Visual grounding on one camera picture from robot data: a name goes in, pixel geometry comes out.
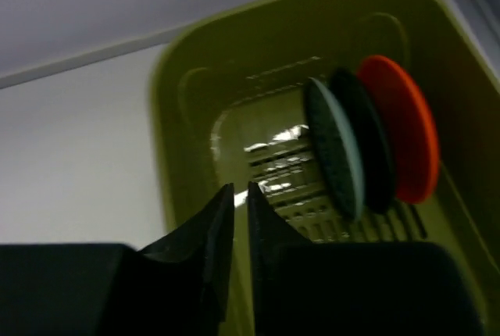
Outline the orange plastic plate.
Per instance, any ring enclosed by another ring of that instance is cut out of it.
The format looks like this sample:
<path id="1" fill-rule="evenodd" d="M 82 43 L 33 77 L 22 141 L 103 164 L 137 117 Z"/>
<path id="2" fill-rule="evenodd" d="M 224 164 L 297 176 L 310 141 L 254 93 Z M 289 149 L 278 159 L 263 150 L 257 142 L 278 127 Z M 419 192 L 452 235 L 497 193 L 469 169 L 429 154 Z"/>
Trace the orange plastic plate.
<path id="1" fill-rule="evenodd" d="M 362 81 L 387 131 L 396 164 L 396 198 L 418 204 L 437 186 L 441 150 L 430 106 L 418 84 L 394 60 L 370 55 L 360 64 Z"/>

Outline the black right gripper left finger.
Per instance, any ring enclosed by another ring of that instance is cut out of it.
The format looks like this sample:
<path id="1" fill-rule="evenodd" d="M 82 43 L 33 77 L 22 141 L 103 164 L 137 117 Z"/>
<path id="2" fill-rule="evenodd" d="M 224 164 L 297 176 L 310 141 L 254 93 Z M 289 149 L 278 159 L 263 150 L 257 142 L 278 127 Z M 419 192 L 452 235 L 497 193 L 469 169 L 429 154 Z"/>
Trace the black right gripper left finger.
<path id="1" fill-rule="evenodd" d="M 1 247 L 4 335 L 215 335 L 227 311 L 234 187 L 143 249 Z"/>

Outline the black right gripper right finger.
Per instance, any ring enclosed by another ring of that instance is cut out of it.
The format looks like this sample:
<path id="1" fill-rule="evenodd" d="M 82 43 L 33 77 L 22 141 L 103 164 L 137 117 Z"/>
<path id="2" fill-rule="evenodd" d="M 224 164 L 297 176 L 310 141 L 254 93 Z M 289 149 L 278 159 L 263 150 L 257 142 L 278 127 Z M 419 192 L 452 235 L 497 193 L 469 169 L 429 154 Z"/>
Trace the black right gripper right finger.
<path id="1" fill-rule="evenodd" d="M 496 335 L 452 256 L 430 242 L 315 243 L 247 196 L 258 335 Z"/>

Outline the black plate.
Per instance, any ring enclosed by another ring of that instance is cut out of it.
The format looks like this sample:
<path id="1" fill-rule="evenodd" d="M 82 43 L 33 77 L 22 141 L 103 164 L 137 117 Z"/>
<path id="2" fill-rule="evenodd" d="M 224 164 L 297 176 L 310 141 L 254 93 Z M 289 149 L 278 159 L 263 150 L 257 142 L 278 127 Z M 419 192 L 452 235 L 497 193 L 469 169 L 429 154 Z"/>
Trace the black plate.
<path id="1" fill-rule="evenodd" d="M 380 114 L 364 83 L 350 70 L 339 67 L 328 86 L 344 109 L 362 158 L 365 205 L 385 214 L 395 198 L 394 156 Z"/>

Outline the blue white patterned plate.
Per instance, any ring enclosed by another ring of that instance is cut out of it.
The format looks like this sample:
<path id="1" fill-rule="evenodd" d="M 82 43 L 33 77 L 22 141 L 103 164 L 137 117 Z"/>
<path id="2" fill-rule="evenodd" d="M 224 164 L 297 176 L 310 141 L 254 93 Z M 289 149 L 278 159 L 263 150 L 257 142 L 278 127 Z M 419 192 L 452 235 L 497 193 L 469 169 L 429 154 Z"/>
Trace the blue white patterned plate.
<path id="1" fill-rule="evenodd" d="M 312 150 L 335 209 L 359 220 L 365 201 L 363 161 L 354 130 L 341 103 L 324 82 L 310 77 L 303 108 Z"/>

